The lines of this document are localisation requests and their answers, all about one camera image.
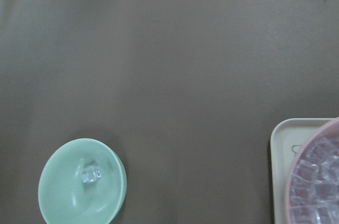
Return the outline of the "clear ice cube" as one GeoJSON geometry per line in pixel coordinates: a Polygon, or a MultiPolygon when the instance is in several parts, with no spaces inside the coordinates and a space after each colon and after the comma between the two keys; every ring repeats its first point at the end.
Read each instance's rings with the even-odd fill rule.
{"type": "Polygon", "coordinates": [[[84,184],[94,183],[98,181],[101,177],[101,171],[98,166],[85,166],[82,170],[82,182],[84,184]]]}

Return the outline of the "mint green bowl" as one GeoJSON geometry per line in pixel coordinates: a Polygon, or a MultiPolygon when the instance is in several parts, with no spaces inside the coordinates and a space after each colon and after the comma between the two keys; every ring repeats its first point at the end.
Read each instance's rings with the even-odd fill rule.
{"type": "Polygon", "coordinates": [[[72,140],[46,162],[38,186],[38,203],[46,223],[110,223],[126,196],[127,174],[119,156],[90,138],[72,140]],[[100,168],[102,177],[82,182],[85,166],[100,168]]]}

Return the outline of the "cream rectangular tray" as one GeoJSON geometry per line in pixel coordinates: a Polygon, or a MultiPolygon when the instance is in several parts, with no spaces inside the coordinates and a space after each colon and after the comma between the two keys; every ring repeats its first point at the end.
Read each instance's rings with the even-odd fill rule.
{"type": "Polygon", "coordinates": [[[270,139],[272,203],[274,223],[289,223],[286,214],[286,185],[295,156],[316,137],[338,135],[338,118],[291,118],[280,122],[270,139]]]}

